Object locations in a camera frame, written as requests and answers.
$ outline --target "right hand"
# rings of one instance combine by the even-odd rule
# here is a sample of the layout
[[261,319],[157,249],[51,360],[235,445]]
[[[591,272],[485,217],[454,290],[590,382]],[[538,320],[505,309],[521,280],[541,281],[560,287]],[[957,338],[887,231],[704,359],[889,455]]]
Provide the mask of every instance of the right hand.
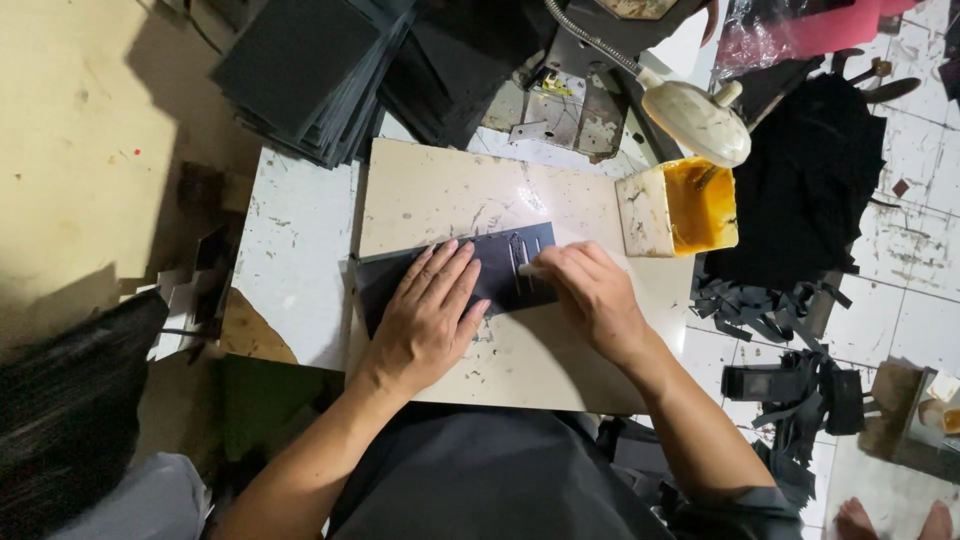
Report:
[[636,304],[630,276],[599,244],[547,246],[532,262],[597,353],[623,368],[644,351],[652,330]]

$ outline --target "bare foot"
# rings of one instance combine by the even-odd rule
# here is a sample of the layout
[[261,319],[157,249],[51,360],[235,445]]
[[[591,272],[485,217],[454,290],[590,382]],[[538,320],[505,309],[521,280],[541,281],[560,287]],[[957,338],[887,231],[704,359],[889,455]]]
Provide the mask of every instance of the bare foot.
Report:
[[917,540],[950,540],[952,537],[953,520],[950,519],[950,510],[943,501],[934,501]]
[[870,517],[857,497],[840,504],[836,522],[837,533],[841,540],[877,540],[874,526],[870,523]]

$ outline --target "left hand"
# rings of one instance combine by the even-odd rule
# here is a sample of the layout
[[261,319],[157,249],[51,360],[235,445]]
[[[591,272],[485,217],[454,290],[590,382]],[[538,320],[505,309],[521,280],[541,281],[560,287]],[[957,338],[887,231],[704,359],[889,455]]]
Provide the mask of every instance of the left hand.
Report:
[[464,355],[490,301],[477,302],[461,320],[480,260],[470,260],[472,243],[459,250],[457,244],[451,238],[437,253],[430,246],[417,257],[387,304],[358,376],[410,400]]

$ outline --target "black sheet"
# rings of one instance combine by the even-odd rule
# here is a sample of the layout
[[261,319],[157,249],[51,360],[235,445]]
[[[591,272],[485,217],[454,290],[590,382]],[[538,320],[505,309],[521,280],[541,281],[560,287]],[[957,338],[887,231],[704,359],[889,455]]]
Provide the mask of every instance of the black sheet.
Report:
[[[486,316],[492,317],[498,313],[557,301],[556,294],[547,283],[516,274],[520,264],[536,257],[541,248],[554,245],[553,226],[550,223],[481,234],[465,238],[461,243],[468,241],[473,242],[475,248],[473,258],[479,258],[483,266],[467,309],[480,300],[490,300]],[[422,251],[423,248],[413,248],[363,258],[357,265],[357,290],[370,338],[380,326],[383,312],[400,280]]]

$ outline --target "person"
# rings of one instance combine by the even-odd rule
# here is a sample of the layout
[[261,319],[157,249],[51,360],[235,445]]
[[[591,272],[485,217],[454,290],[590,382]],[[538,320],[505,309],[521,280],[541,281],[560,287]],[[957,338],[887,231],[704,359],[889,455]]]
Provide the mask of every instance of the person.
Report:
[[[857,497],[840,504],[837,517],[837,535],[841,540],[879,540],[870,523],[867,510]],[[943,501],[934,501],[930,512],[926,514],[924,527],[917,540],[952,540],[953,520],[950,518],[950,509]]]
[[327,518],[335,538],[800,538],[797,511],[594,242],[546,247],[532,263],[647,404],[689,500],[667,526],[562,414],[407,405],[465,353],[490,305],[464,313],[472,258],[455,239],[423,251],[343,395],[251,482],[215,538],[319,538]]

